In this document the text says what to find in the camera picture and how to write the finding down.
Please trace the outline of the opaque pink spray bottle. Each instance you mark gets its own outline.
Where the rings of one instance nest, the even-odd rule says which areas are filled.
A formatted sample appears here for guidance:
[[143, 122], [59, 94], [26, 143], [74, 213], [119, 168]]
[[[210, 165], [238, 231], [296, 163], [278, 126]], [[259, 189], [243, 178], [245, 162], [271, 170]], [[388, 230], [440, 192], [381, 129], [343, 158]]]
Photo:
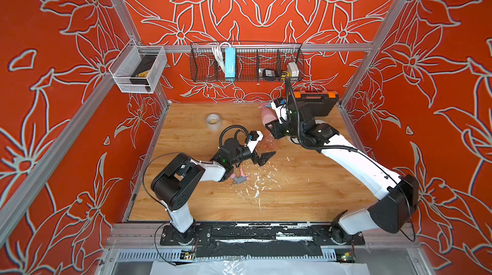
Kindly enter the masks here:
[[269, 107], [263, 107], [261, 109], [261, 122], [262, 122], [262, 124], [267, 125], [267, 124], [269, 124], [273, 121], [277, 121], [277, 120], [278, 120], [278, 117], [277, 117], [274, 110], [272, 110]]

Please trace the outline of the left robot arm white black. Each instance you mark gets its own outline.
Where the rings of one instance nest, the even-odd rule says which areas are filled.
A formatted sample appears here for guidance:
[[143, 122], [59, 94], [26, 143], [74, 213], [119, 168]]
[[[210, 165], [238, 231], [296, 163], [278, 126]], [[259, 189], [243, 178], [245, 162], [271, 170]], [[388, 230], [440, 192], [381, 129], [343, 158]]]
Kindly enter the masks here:
[[188, 206], [194, 190], [201, 182], [224, 182], [240, 169], [245, 161], [264, 166], [276, 152], [257, 153], [256, 147], [264, 135], [248, 131], [242, 125], [226, 127], [219, 135], [219, 147], [209, 161], [198, 161], [184, 152], [172, 152], [174, 158], [153, 178], [150, 188], [142, 186], [146, 194], [165, 208], [169, 226], [180, 244], [199, 243], [196, 220]]

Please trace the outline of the transparent pink spray bottle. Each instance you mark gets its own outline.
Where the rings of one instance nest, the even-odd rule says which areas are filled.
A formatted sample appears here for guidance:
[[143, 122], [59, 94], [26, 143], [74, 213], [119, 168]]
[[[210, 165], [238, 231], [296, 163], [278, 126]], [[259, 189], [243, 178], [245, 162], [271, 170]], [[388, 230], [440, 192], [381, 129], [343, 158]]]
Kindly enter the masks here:
[[263, 151], [263, 152], [274, 152], [278, 150], [278, 142], [273, 139], [264, 139], [262, 140], [259, 145], [258, 149]]

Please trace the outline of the pink blue spray nozzle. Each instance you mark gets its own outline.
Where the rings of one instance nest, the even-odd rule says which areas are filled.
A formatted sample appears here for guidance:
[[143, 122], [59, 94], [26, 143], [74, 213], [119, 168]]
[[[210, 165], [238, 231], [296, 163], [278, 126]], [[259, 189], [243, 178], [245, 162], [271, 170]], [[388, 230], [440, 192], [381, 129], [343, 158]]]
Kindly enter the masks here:
[[263, 103], [263, 104], [261, 104], [261, 105], [258, 106], [259, 109], [262, 109], [262, 108], [265, 108], [265, 107], [271, 109], [272, 108], [271, 107], [271, 103], [266, 102], [266, 103]]

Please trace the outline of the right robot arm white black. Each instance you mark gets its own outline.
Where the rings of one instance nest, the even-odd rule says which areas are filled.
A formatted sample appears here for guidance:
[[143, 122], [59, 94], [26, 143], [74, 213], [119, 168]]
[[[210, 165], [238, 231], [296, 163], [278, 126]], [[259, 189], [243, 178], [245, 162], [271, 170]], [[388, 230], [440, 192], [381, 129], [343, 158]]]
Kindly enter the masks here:
[[368, 208], [338, 214], [330, 223], [329, 238], [335, 244], [345, 245], [367, 230], [400, 232], [417, 210], [418, 180], [389, 170], [349, 143], [333, 126], [316, 120], [330, 113], [337, 94], [296, 93], [288, 77], [284, 83], [286, 95], [270, 102], [275, 118], [265, 123], [266, 129], [275, 139], [288, 137], [304, 149], [330, 158], [377, 198]]

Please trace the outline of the pink grey spray nozzle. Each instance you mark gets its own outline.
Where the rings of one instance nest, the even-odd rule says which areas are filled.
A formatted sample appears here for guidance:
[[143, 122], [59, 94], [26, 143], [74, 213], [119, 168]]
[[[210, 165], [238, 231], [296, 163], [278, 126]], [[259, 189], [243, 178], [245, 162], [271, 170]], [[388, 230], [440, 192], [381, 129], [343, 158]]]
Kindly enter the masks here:
[[242, 167], [240, 168], [240, 174], [239, 175], [237, 175], [236, 173], [233, 173], [229, 178], [232, 179], [233, 185], [243, 184], [243, 183], [250, 180], [250, 178], [244, 173], [244, 170]]

